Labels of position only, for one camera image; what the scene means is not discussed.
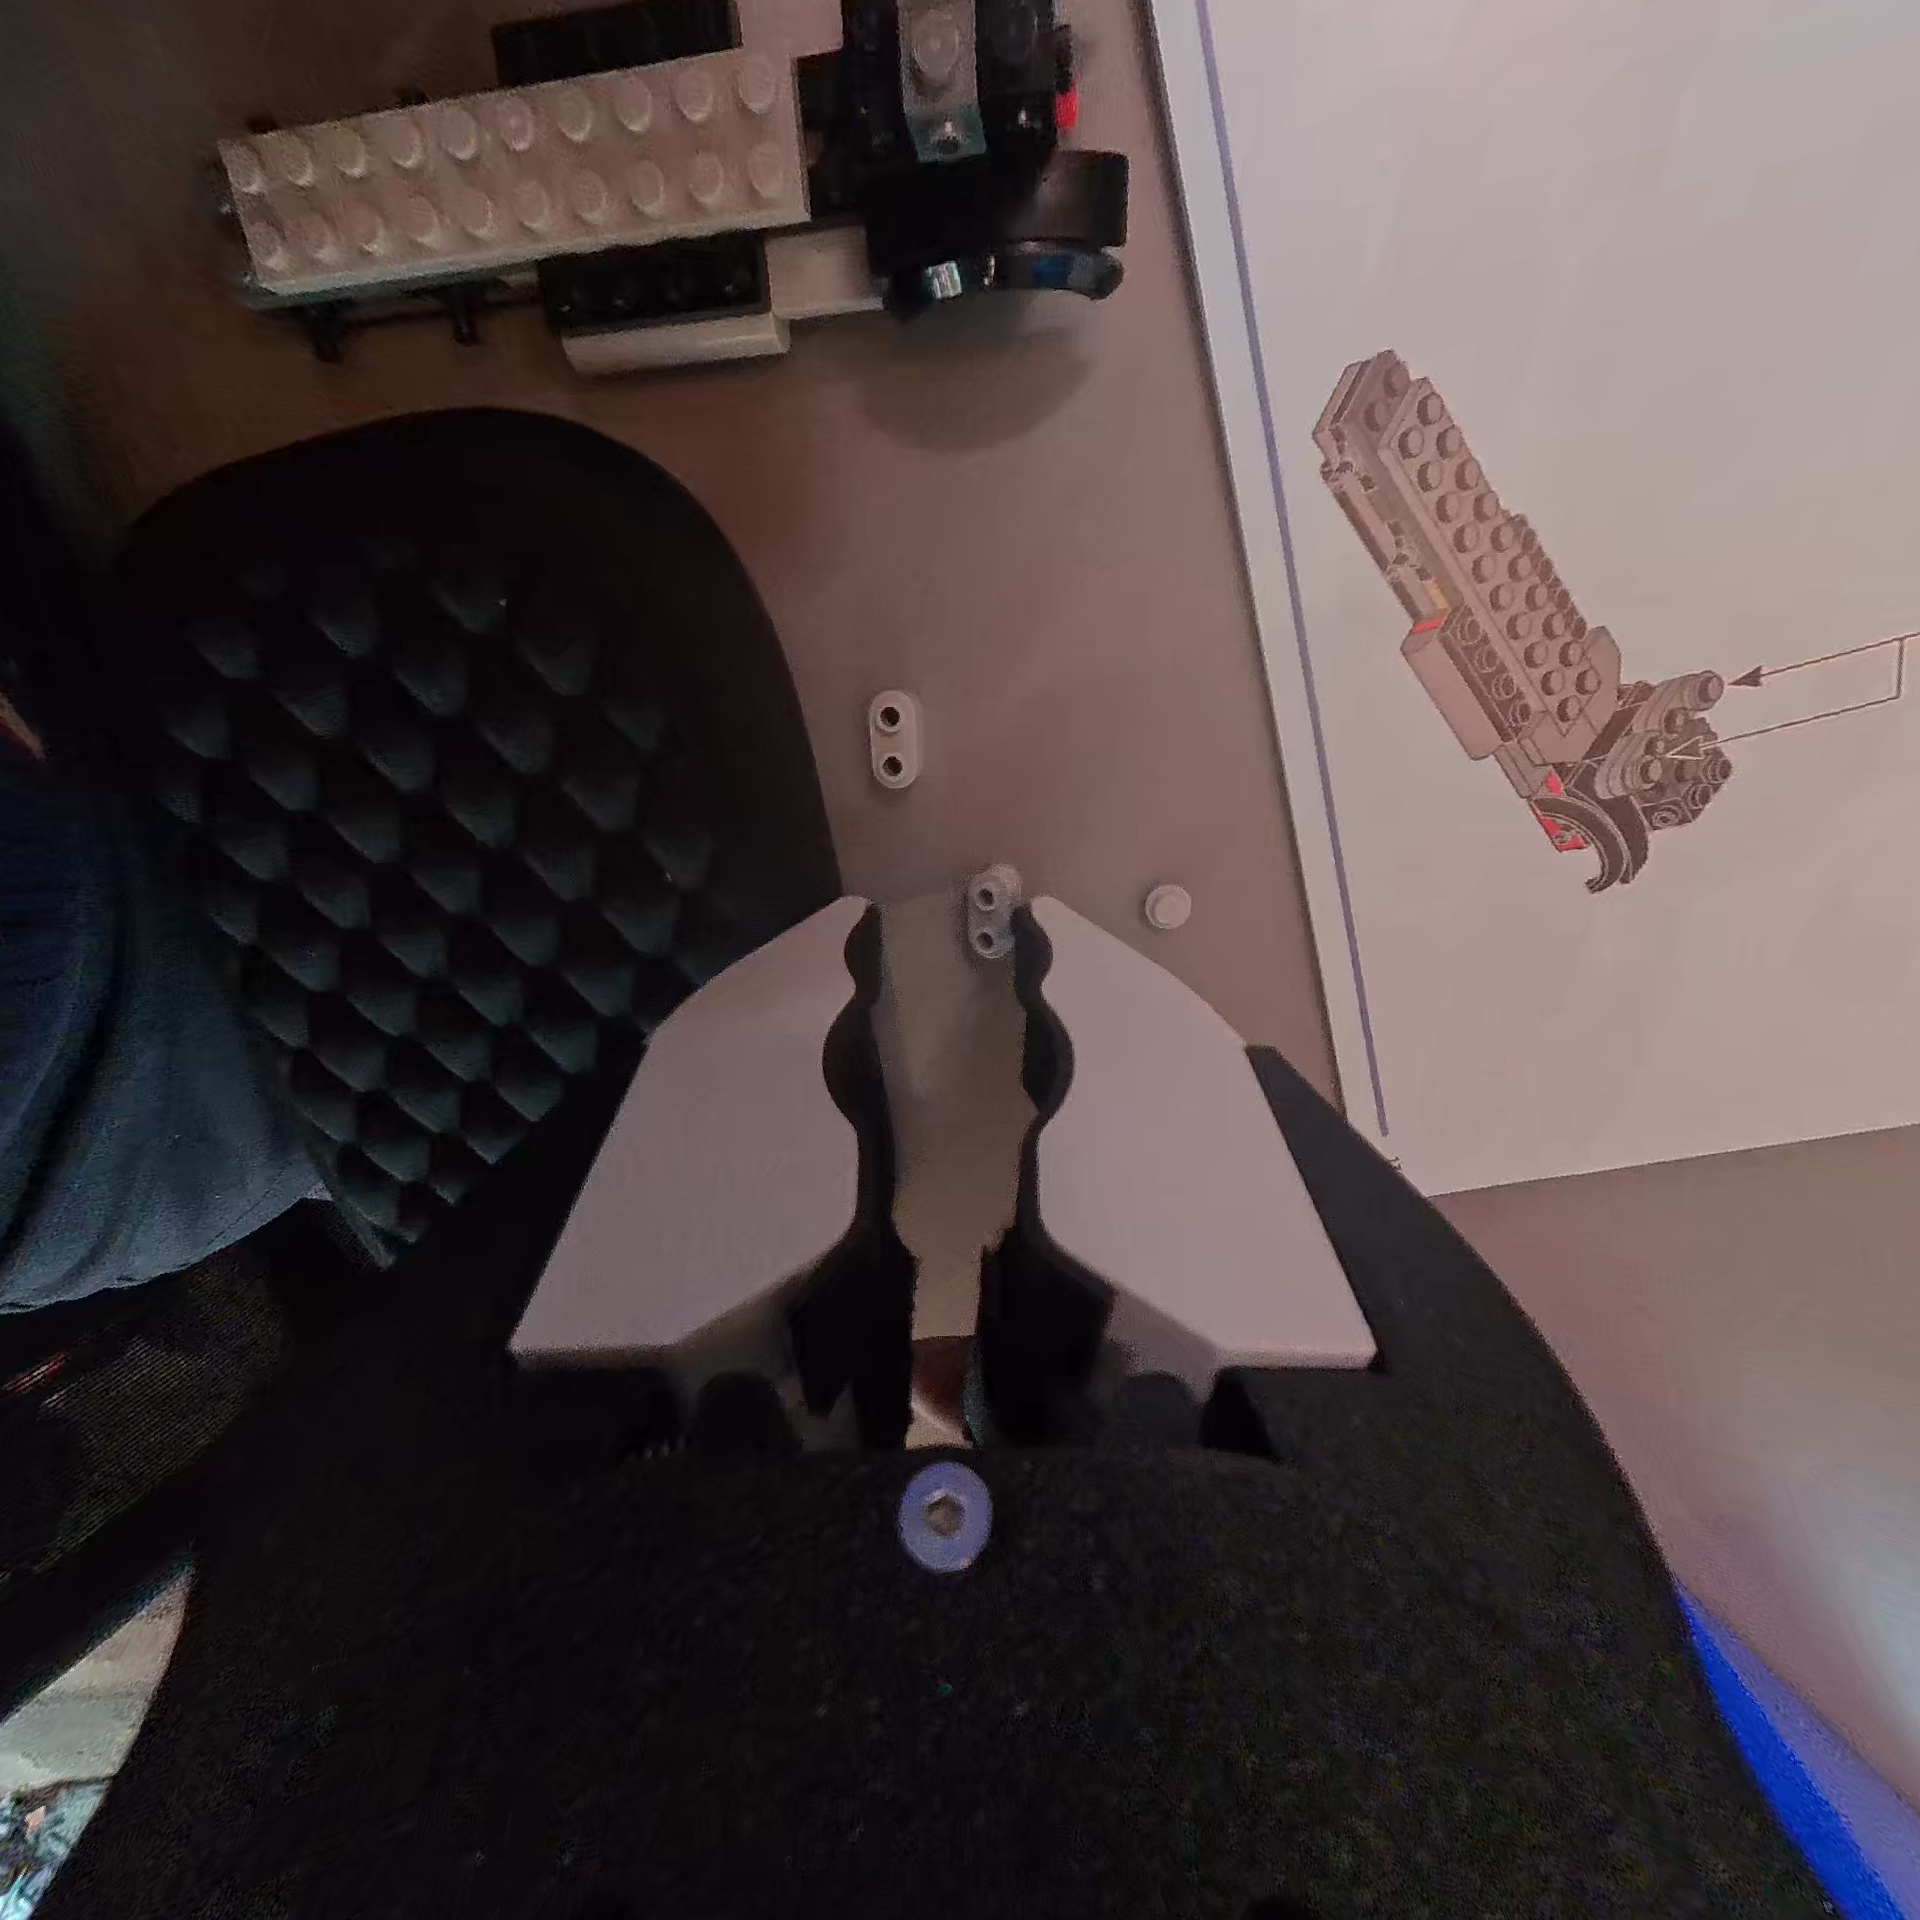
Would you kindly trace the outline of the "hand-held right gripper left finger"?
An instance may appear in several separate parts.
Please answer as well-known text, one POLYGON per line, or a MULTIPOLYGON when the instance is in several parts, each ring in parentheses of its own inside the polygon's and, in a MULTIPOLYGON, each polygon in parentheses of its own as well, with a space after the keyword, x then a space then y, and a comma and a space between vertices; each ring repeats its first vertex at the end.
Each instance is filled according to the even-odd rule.
POLYGON ((522 1368, 752 1377, 898 1450, 919 1267, 873 1011, 881 924, 840 897, 660 1021, 511 1333, 522 1368))

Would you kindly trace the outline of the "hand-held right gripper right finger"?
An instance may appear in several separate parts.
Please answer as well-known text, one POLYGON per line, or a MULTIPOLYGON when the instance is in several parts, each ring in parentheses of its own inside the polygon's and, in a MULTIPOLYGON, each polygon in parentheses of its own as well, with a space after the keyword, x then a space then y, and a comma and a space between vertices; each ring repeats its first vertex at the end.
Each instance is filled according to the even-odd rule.
POLYGON ((980 1258, 992 1437, 1077 1442, 1148 1382, 1204 1421, 1225 1377, 1354 1373, 1370 1333, 1240 1033, 1054 897, 1015 912, 1031 1122, 980 1258))

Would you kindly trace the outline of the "blue plastic bin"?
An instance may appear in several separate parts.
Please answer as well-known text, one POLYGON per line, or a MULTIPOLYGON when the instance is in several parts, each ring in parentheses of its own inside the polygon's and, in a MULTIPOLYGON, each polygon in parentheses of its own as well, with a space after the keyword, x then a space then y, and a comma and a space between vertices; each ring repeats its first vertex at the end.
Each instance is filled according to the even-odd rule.
POLYGON ((1917 1915, 1917 1812, 1730 1626, 1674 1589, 1735 1747, 1837 1914, 1917 1915))

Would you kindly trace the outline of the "open lego instruction booklet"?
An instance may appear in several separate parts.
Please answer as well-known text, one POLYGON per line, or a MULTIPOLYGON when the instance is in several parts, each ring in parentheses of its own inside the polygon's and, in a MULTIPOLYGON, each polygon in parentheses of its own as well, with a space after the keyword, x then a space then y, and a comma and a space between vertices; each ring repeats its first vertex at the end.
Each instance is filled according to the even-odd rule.
POLYGON ((1348 1120, 1914 1124, 1914 5, 1149 5, 1348 1120))

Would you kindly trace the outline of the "grey and black lego build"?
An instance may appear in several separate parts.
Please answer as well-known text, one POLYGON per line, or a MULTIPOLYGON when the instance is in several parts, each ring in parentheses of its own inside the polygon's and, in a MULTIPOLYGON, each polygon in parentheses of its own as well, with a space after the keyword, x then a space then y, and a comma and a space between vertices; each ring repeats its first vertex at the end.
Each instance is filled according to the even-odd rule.
POLYGON ((492 54, 488 90, 218 142, 238 288, 319 361, 534 305, 573 372, 622 377, 1120 288, 1129 161, 1077 144, 1057 5, 593 5, 492 54))

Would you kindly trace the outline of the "black textured foam pad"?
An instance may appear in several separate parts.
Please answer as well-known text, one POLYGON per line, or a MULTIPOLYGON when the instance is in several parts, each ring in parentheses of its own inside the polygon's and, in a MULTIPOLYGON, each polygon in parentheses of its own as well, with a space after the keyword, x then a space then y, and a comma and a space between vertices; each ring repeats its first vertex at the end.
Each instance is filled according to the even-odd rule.
POLYGON ((118 722, 376 1264, 844 894, 709 509, 582 424, 396 417, 207 472, 111 565, 118 722))

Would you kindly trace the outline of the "dark blue cloth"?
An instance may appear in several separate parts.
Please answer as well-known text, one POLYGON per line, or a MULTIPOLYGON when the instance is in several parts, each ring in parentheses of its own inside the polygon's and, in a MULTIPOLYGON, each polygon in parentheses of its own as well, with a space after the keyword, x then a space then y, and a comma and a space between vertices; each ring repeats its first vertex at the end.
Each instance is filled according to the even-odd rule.
POLYGON ((92 614, 4 430, 4 1315, 168 1277, 319 1193, 121 758, 92 614))

